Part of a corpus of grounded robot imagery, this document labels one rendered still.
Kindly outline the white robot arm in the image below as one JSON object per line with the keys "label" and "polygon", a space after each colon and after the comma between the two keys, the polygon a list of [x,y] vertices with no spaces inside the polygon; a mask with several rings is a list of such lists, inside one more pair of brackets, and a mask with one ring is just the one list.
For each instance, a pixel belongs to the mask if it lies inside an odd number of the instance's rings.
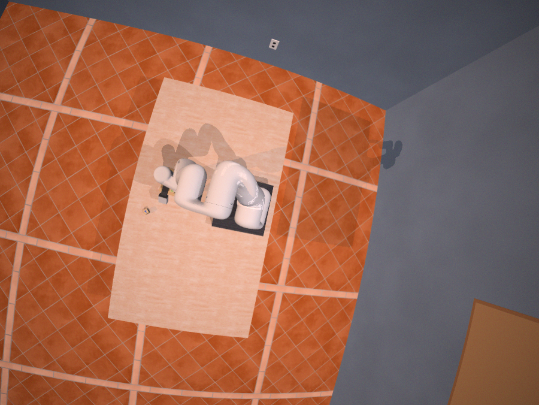
{"label": "white robot arm", "polygon": [[166,166],[159,166],[153,175],[163,185],[158,196],[159,203],[168,203],[167,193],[170,188],[175,192],[174,201],[180,207],[216,219],[226,219],[231,214],[236,197],[235,222],[239,226],[261,229],[265,223],[270,192],[259,187],[253,174],[237,162],[223,161],[216,167],[205,202],[201,202],[201,198],[207,173],[194,161],[181,158],[174,172]]}

